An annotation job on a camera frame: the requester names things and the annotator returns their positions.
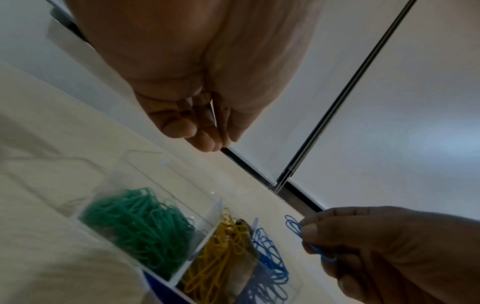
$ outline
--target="table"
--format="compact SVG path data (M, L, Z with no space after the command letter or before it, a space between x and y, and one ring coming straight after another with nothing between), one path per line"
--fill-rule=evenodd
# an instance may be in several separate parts
M296 303L349 301L323 273L319 257L307 255L285 227L285 214L301 216L223 154L203 154L181 140L165 140L161 150L62 91L0 64L0 302L141 301L145 290L136 272L64 217L127 150L189 154L191 164L199 164L190 167L193 178L249 220L258 216L278 240L303 280Z

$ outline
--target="hand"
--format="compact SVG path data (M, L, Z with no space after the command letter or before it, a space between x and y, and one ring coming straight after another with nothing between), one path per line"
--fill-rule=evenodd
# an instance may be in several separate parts
M480 222L394 207L334 208L305 218L306 243L345 295L367 304L470 304L480 298Z
M206 152L237 141L288 84L322 2L66 0L156 126Z

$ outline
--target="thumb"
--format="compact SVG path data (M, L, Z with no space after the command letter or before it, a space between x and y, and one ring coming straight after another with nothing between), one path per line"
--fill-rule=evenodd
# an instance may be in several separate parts
M401 223L380 216L339 216L308 224L301 229L305 242L318 247L348 246L384 253L400 233Z

